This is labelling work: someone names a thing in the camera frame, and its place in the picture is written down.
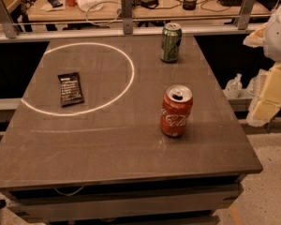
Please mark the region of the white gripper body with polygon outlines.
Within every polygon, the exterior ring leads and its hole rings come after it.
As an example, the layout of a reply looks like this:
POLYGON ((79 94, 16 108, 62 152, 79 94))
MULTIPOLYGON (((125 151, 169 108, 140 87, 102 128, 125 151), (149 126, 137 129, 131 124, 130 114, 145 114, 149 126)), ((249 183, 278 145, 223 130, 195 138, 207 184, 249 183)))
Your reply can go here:
POLYGON ((267 23, 263 50, 266 57, 281 62, 281 5, 273 12, 267 23))

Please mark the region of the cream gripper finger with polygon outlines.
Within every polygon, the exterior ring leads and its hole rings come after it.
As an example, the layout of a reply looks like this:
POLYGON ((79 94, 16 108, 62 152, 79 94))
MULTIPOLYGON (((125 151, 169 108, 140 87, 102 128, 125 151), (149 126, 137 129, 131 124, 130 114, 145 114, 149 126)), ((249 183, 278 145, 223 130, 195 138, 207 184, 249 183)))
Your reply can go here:
POLYGON ((255 95, 249 106, 246 122, 262 127, 281 110, 281 63, 276 62, 268 71, 261 69, 256 78, 255 95))
POLYGON ((251 48, 262 47, 264 42, 264 33, 267 27, 267 23, 259 26, 254 32, 246 36, 243 45, 251 48))

